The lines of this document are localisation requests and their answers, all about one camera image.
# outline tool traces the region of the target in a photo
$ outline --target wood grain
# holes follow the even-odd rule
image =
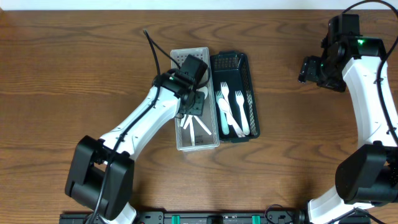
[[[297,82],[302,60],[320,55],[340,11],[15,11],[0,20],[0,223],[57,223],[87,211],[63,193],[76,143],[100,137],[146,96],[155,75],[142,34],[166,51],[238,50],[249,57],[258,139],[212,151],[176,150],[168,122],[136,163],[137,208],[265,210],[302,207],[334,184],[356,150],[348,92]],[[398,25],[387,11],[361,11],[364,35],[390,47]],[[162,70],[170,67],[159,57]],[[389,81],[398,99],[398,54]],[[397,205],[374,208],[398,223]]]

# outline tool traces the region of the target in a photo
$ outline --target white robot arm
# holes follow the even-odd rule
[[[334,222],[354,208],[369,209],[394,202],[398,194],[389,180],[391,172],[383,169],[389,160],[386,156],[389,149],[385,148],[397,144],[387,125],[377,89],[381,65],[379,83],[393,126],[398,126],[398,115],[388,85],[387,63],[382,64],[381,60],[386,55],[382,40],[362,37],[359,16],[342,14],[329,21],[322,47],[325,49],[322,57],[304,60],[298,80],[310,80],[340,92],[348,87],[358,127],[358,150],[340,164],[336,185],[307,204],[308,220],[314,224]]]
[[[121,124],[112,131],[102,135],[104,145],[110,149],[124,130],[131,124],[154,100],[157,87],[153,86],[144,101]],[[136,160],[154,134],[170,119],[174,118],[180,109],[180,98],[175,93],[160,87],[160,93],[155,106],[148,111],[124,137],[117,149],[118,153],[128,152],[132,160]]]
[[[75,149],[65,193],[93,209],[93,216],[98,212],[105,223],[131,224],[136,217],[128,203],[134,161],[154,134],[178,113],[201,115],[205,95],[196,89],[205,85],[199,81],[207,68],[205,62],[189,55],[180,70],[155,77],[144,101],[121,124],[99,140],[85,136]],[[94,163],[107,164],[105,173]]]
[[[376,72],[381,59],[379,57],[362,56],[361,59],[350,59],[343,69],[343,79],[351,95],[356,124],[358,127],[358,148],[364,144],[373,144],[381,141],[383,146],[397,146],[384,118],[375,84]],[[392,100],[391,91],[387,81],[387,64],[382,69],[381,82],[384,99],[389,116],[393,124],[398,125],[398,115]],[[312,223],[327,223],[336,219],[354,208],[369,209],[371,203],[357,202],[352,205],[345,204],[339,197],[336,187],[317,199],[308,203],[308,216]]]

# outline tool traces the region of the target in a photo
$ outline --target plastic cutlery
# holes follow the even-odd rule
[[[221,92],[223,93],[224,99],[226,100],[227,104],[229,105],[229,99],[228,99],[228,93],[229,93],[229,88],[226,82],[221,82]],[[229,120],[228,116],[226,117],[226,122],[229,125],[232,125],[231,121]]]
[[[221,91],[216,92],[216,102],[218,105],[218,100],[223,98],[223,94]],[[223,134],[228,135],[229,134],[229,127],[228,123],[226,122],[226,115],[225,113],[221,110],[220,105],[218,105],[218,108],[220,109],[220,120],[221,120],[221,129],[223,130]]]
[[[209,94],[209,89],[207,89],[207,86],[204,86],[202,88],[197,89],[197,91],[200,91],[205,94],[205,99],[207,98],[207,95]]]
[[[185,122],[186,118],[187,118],[186,114],[184,115],[184,117],[181,118],[180,127],[184,126],[184,122]]]
[[[198,121],[200,126],[207,132],[207,134],[211,135],[211,131],[206,127],[204,122],[200,118],[198,118],[198,116],[194,116],[194,118],[196,119],[196,121]]]
[[[248,119],[246,118],[246,114],[244,113],[244,98],[241,91],[235,91],[236,102],[239,105],[239,109],[241,110],[241,121],[242,121],[242,130],[245,135],[250,134]]]
[[[186,129],[188,127],[188,125],[189,125],[189,132],[191,135],[191,143],[192,143],[192,146],[194,146],[195,145],[195,132],[193,130],[193,125],[192,125],[192,115],[188,115],[188,118],[187,118],[183,128]]]
[[[241,127],[239,127],[235,119],[232,117],[231,108],[229,107],[227,101],[224,98],[218,99],[218,106],[226,114],[227,119],[231,121],[232,127],[234,128],[238,137],[245,137]]]

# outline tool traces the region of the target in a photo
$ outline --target green clamp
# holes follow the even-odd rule
[[[179,215],[172,216],[172,224],[180,224],[180,216]]]
[[[253,215],[251,220],[252,224],[261,224],[261,217],[259,215]]]

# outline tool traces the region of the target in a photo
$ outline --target cutlery tray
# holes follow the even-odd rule
[[[216,116],[220,140],[236,143],[257,138],[260,135],[260,126],[257,117],[256,102],[254,101],[248,57],[246,54],[235,51],[220,52],[218,55],[210,57],[210,65],[214,97],[216,91],[221,91],[221,82],[226,82],[229,88],[228,99],[232,115],[242,128],[240,109],[235,97],[235,91],[241,91],[244,97],[243,107],[250,129],[249,135],[239,138],[232,125],[229,125],[229,134],[224,135],[221,128],[220,109],[216,103]]]
[[[210,55],[209,49],[207,47],[198,47],[192,49],[175,49],[172,50],[170,56],[175,59],[180,65],[184,62],[188,55],[195,56],[203,60],[209,69],[203,75],[200,83],[207,81],[208,77],[211,76],[210,70]],[[177,68],[176,64],[172,62],[172,68]],[[218,136],[217,118],[216,118],[216,108],[215,108],[215,98],[213,91],[213,81],[209,79],[206,85],[208,89],[208,96],[205,98],[203,105],[203,114],[199,117],[204,125],[209,129],[211,134],[208,134],[199,124],[196,119],[192,119],[193,131],[195,136],[195,145],[192,145],[190,127],[183,129],[181,127],[180,118],[175,118],[175,135],[177,142],[177,149],[180,151],[197,151],[204,149],[214,149],[220,145],[220,139]]]

